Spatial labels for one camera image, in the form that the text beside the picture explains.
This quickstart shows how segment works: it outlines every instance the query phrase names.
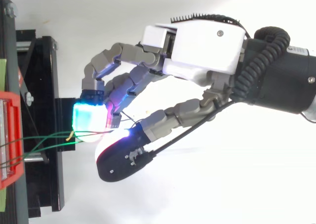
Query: white background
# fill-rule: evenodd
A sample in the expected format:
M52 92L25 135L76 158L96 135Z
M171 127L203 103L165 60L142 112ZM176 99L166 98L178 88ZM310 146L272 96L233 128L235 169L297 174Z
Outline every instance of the white background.
M316 49L315 0L12 1L18 29L59 42L60 97L80 95L83 69L97 53L115 42L136 44L146 25L193 12L236 18L252 36L278 26L292 45ZM114 75L130 69L122 65ZM125 112L139 119L201 95L202 88L168 78L151 84ZM44 208L30 223L316 223L315 129L298 115L236 105L118 183L99 179L96 145L80 144L63 153L65 207Z

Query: red clamp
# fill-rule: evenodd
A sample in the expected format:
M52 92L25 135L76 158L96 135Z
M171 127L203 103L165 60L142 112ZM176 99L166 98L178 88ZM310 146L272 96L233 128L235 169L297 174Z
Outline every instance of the red clamp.
M0 163L12 160L0 166L0 189L17 181L24 173L22 161L21 101L20 95L0 91L0 144L10 143L0 148Z

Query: blue light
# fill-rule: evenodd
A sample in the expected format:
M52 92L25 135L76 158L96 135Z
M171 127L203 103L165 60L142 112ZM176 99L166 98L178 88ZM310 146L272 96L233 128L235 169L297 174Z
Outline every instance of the blue light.
M78 137L81 136L80 140L85 142L97 141L103 134L82 137L90 133L80 133L76 131L106 131L107 113L108 111L105 105L74 104L73 130L75 131L75 135Z

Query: black coiled cable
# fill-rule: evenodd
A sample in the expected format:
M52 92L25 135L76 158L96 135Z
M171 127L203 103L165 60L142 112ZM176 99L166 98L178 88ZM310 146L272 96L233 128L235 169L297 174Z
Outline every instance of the black coiled cable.
M242 69L235 81L233 93L230 98L235 102L245 101L251 87L266 71L267 66L279 58L290 45L288 33L277 27L265 27L256 31L255 39L265 40L271 44L259 53Z

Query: black metal frame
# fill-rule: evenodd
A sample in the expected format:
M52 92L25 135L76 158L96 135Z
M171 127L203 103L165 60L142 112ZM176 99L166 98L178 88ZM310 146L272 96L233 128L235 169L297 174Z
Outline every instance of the black metal frame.
M72 108L75 98L58 98L57 61L52 37L35 38L34 30L15 30L14 18L5 15L10 0L0 0L0 59L6 59L5 89L21 95L24 137L49 135L72 130ZM17 53L18 41L31 41L27 52ZM19 69L24 80L19 85ZM27 106L25 93L35 101ZM42 147L63 143L49 139ZM27 140L30 151L38 140ZM64 206L62 151L75 145L49 149L41 153L42 162L25 164L25 174L7 188L6 210L0 213L1 224L28 224L28 218L40 217L40 207L60 211Z
M16 52L15 21L5 15L10 0L0 0L0 59L7 59L5 89L20 93ZM25 175L6 191L6 210L0 213L1 224L28 224L27 190Z
M35 30L33 31L34 34L30 34L29 30L16 31L18 41L31 42L29 51L18 52L19 67L27 88L23 89L23 85L21 86L21 100L25 102L26 92L30 92L34 97L31 106L28 107L26 102L22 106L24 136L70 131L72 107L76 99L58 98L57 59L53 48L55 40L52 37L30 38L35 36ZM49 139L43 146L64 142L62 139ZM25 141L25 151L30 151L37 143L37 140ZM75 150L75 145L46 150L42 154L43 162L25 164L30 218L40 217L40 207L51 206L53 212L64 207L61 154L64 150Z

